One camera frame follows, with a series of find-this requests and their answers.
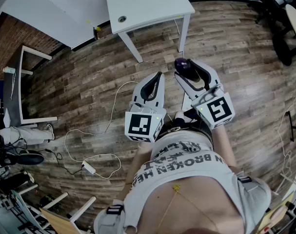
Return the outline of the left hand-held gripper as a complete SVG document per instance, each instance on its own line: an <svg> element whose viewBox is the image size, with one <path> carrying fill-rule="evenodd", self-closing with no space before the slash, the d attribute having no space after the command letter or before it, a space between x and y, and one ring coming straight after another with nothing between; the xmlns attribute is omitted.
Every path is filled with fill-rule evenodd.
<svg viewBox="0 0 296 234"><path fill-rule="evenodd" d="M125 135L132 141L156 141L166 116L165 76L155 72L135 86L129 111L125 112Z"/></svg>

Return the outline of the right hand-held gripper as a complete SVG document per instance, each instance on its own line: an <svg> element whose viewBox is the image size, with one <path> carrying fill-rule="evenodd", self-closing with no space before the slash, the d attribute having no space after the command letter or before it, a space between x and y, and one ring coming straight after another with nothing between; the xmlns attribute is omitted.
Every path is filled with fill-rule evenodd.
<svg viewBox="0 0 296 234"><path fill-rule="evenodd" d="M191 106L211 130L231 121L235 116L234 107L229 93L219 84L216 70L200 60L188 61L197 78L193 79L195 84L178 72L175 78L192 100Z"/></svg>

